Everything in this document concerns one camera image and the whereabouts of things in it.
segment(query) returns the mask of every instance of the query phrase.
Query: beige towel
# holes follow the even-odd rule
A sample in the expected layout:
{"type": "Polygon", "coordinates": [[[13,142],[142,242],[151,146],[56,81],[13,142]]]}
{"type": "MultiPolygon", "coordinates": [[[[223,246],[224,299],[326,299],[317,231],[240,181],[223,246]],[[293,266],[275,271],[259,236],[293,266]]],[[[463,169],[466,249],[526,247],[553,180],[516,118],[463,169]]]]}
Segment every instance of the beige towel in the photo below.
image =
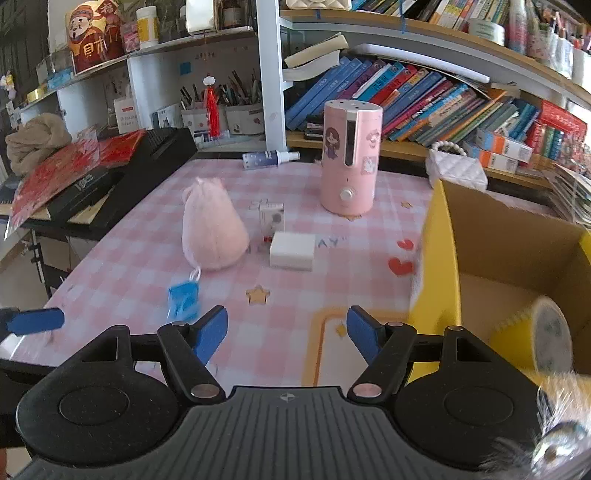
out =
{"type": "Polygon", "coordinates": [[[6,137],[6,154],[17,175],[25,175],[72,141],[60,116],[42,113],[31,118],[24,127],[6,137]]]}

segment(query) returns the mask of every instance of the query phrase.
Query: red tassel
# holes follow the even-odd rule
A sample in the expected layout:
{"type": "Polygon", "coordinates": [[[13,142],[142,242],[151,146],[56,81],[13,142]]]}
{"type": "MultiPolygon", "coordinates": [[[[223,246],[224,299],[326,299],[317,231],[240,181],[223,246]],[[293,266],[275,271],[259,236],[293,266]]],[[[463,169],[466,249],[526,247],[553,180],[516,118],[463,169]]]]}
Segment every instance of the red tassel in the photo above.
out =
{"type": "Polygon", "coordinates": [[[207,109],[207,119],[209,120],[209,137],[217,138],[222,133],[220,130],[220,113],[217,109],[217,95],[213,90],[213,84],[216,79],[207,76],[203,83],[207,86],[205,90],[205,108],[207,109]]]}

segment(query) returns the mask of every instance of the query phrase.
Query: table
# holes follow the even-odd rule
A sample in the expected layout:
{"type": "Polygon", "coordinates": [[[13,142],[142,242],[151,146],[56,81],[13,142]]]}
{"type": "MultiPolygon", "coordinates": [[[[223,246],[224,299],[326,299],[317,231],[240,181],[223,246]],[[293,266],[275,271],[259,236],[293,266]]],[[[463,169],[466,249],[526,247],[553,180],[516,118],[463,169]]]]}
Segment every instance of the table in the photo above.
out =
{"type": "MultiPolygon", "coordinates": [[[[432,189],[424,178],[379,172],[374,208],[346,219],[320,206],[320,174],[319,165],[303,163],[249,171],[233,160],[185,164],[97,244],[48,302],[63,309],[64,327],[24,338],[13,359],[58,365],[109,326],[125,324],[140,334],[168,323],[167,289],[191,272],[181,248],[181,193],[197,176],[217,176],[245,222],[251,248],[236,265],[200,280],[202,313],[217,304],[229,313],[228,335],[210,369],[226,392],[236,384],[293,386],[318,383],[319,377],[330,382],[347,362],[333,357],[323,368],[314,362],[325,340],[350,342],[340,329],[346,308],[357,304],[386,320],[408,310],[411,274],[394,274],[389,260],[414,258],[432,189]],[[313,271],[269,267],[258,213],[267,201],[285,204],[286,230],[316,234],[313,271]],[[248,302],[246,291],[257,285],[271,291],[266,304],[248,302]],[[324,335],[335,319],[331,335],[324,335]]],[[[547,207],[494,195],[551,214],[547,207]]],[[[331,351],[349,355],[350,345],[339,345],[331,351]]],[[[352,362],[352,371],[363,368],[358,359],[352,362]]],[[[335,381],[345,387],[350,378],[335,381]]]]}

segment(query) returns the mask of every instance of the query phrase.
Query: white shelf post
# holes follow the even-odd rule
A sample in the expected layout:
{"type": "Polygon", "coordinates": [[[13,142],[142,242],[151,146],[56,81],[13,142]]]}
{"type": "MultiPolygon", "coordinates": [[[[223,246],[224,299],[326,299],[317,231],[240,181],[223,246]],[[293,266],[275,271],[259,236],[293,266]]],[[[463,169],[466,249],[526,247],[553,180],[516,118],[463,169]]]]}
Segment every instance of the white shelf post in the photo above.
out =
{"type": "Polygon", "coordinates": [[[287,151],[279,2],[277,0],[258,0],[256,13],[267,150],[287,151]]]}

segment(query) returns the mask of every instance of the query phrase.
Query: cardboard box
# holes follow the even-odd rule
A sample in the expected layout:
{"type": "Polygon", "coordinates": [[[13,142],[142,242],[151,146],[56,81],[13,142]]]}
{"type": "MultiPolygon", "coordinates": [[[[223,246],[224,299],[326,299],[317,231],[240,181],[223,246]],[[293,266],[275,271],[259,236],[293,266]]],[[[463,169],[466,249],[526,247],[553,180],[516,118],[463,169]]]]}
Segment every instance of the cardboard box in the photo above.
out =
{"type": "MultiPolygon", "coordinates": [[[[438,181],[415,261],[408,321],[441,335],[463,325],[487,342],[494,327],[538,296],[569,324],[574,370],[591,374],[591,233],[438,181]]],[[[416,364],[413,378],[436,365],[416,364]]]]}
{"type": "Polygon", "coordinates": [[[527,162],[532,153],[531,147],[526,144],[513,140],[512,138],[485,131],[482,128],[476,131],[474,143],[483,150],[498,153],[519,161],[527,162]]]}
{"type": "Polygon", "coordinates": [[[464,142],[462,148],[466,151],[468,157],[479,160],[484,168],[493,168],[494,170],[508,171],[509,173],[517,171],[519,162],[513,158],[483,150],[468,142],[464,142]]]}

